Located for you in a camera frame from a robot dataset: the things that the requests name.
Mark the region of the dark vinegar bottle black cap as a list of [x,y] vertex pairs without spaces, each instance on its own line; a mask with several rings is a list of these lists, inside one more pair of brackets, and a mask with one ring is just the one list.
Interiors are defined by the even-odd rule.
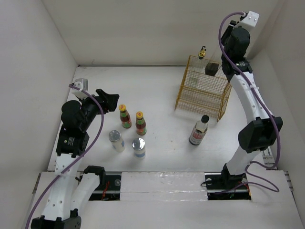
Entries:
[[192,145],[198,146],[202,142],[208,129],[209,119],[208,115],[203,115],[201,120],[196,122],[189,137],[189,142]]

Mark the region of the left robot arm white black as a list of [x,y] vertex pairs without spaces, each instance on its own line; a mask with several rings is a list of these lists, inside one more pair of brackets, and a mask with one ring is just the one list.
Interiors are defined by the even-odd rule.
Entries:
[[88,128],[97,115],[115,111],[118,94],[97,89],[97,95],[75,85],[69,86],[78,98],[61,108],[62,126],[56,147],[55,178],[42,192],[26,222],[31,229],[79,229],[81,214],[95,189],[106,185],[105,169],[88,166],[76,184],[83,157],[98,140],[89,143]]

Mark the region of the chili sauce bottle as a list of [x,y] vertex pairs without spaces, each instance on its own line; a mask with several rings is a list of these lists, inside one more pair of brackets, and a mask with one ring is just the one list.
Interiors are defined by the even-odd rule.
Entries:
[[146,121],[141,111],[136,113],[136,132],[139,135],[145,135],[147,133]]
[[124,128],[130,128],[132,126],[131,117],[126,109],[126,106],[124,104],[119,105],[119,111],[120,111],[120,120],[122,123],[122,126]]

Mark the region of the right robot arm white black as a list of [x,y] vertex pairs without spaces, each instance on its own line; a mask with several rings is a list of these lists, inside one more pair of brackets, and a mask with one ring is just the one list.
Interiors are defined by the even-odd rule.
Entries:
[[230,21],[225,32],[219,31],[222,50],[222,70],[236,91],[246,115],[247,125],[239,132],[239,147],[221,173],[205,175],[202,185],[209,194],[232,193],[248,185],[246,174],[254,158],[274,143],[280,143],[279,131],[283,125],[266,107],[254,81],[253,70],[245,58],[254,23]]

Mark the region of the white shaker silver lid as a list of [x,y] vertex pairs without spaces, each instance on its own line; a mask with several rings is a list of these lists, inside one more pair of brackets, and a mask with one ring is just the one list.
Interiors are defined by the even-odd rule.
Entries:
[[112,130],[109,132],[109,141],[111,142],[115,151],[120,153],[125,150],[123,137],[118,130]]
[[142,138],[135,138],[132,142],[134,156],[139,159],[144,159],[146,155],[145,141]]

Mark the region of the clear glass cruet gold spout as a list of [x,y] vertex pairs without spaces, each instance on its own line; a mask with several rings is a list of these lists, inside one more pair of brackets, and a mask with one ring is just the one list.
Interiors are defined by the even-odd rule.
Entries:
[[189,70],[190,70],[190,78],[189,78],[189,85],[191,87],[196,87],[198,83],[198,73],[202,72],[203,69],[203,59],[206,54],[206,46],[202,46],[197,57],[195,56],[190,56],[190,61],[189,61]]

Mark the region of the tall glass cruet dark contents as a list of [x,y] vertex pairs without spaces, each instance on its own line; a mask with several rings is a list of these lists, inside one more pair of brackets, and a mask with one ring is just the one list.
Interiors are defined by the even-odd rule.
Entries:
[[217,50],[215,50],[205,66],[205,74],[208,76],[215,76],[219,70],[219,65]]

